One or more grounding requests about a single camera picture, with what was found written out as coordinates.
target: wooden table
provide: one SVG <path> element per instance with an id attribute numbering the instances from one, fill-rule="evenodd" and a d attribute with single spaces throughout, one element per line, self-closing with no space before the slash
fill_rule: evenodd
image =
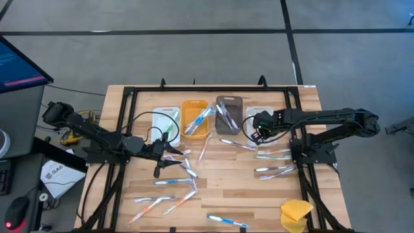
<path id="1" fill-rule="evenodd" d="M 115 130 L 120 111 L 123 85 L 110 85 L 107 90 L 105 103 L 103 105 L 100 126 Z M 300 100 L 304 111 L 321 110 L 318 92 L 315 87 L 299 86 Z M 180 107 L 185 99 L 203 98 L 209 103 L 215 102 L 219 95 L 234 95 L 243 98 L 243 114 L 250 106 L 270 106 L 274 110 L 284 109 L 285 97 L 283 93 L 276 92 L 142 92 L 138 94 L 135 116 L 144 111 L 152 111 L 157 107 Z M 147 129 L 151 127 L 152 115 L 142 115 L 133 124 L 132 134 L 146 137 Z M 210 117 L 210 130 L 214 130 L 214 117 Z M 308 126 L 309 133 L 320 133 L 325 131 L 325 126 Z M 194 170 L 198 172 L 200 179 L 197 180 L 199 191 L 193 198 L 173 210 L 170 214 L 163 216 L 162 213 L 174 201 L 165 201 L 138 221 L 128 225 L 128 221 L 149 203 L 134 204 L 134 197 L 156 197 L 160 195 L 176 195 L 183 197 L 191 188 L 188 184 L 172 184 L 169 186 L 153 186 L 154 161 L 131 158 L 126 166 L 125 179 L 122 189 L 121 203 L 118 214 L 116 231 L 146 231 L 146 232 L 168 232 L 170 227 L 176 227 L 177 232 L 238 232 L 237 227 L 208 220 L 207 214 L 237 220 L 247 223 L 250 228 L 248 232 L 284 232 L 280 223 L 280 206 L 289 199 L 301 199 L 300 184 L 297 173 L 291 173 L 271 179 L 260 181 L 259 176 L 254 173 L 254 168 L 266 166 L 278 166 L 291 164 L 290 161 L 266 161 L 254 159 L 255 153 L 243 148 L 223 144 L 219 137 L 246 143 L 245 136 L 240 132 L 236 136 L 217 135 L 209 141 L 204 154 L 204 160 L 199 166 L 195 166 L 199 153 L 204 145 L 203 140 L 188 140 L 181 137 L 180 150 L 191 149 L 189 156 Z M 266 150 L 278 150 L 288 148 L 290 134 L 279 140 L 276 146 Z M 86 176 L 83 195 L 91 177 L 99 167 L 92 165 Z M 102 200 L 108 165 L 105 165 L 97 175 L 91 186 L 91 191 L 86 203 L 86 217 L 89 217 L 96 206 Z M 345 201 L 342 195 L 340 180 L 335 171 L 324 164 L 315 164 L 316 175 L 320 188 L 321 198 L 332 214 L 345 227 L 350 227 Z M 179 166 L 171 166 L 161 171 L 159 180 L 187 178 Z M 105 226 L 109 226 L 111 219 L 112 201 L 108 205 Z M 318 218 L 315 211 L 315 227 L 318 226 Z M 80 226 L 77 218 L 75 227 Z"/>

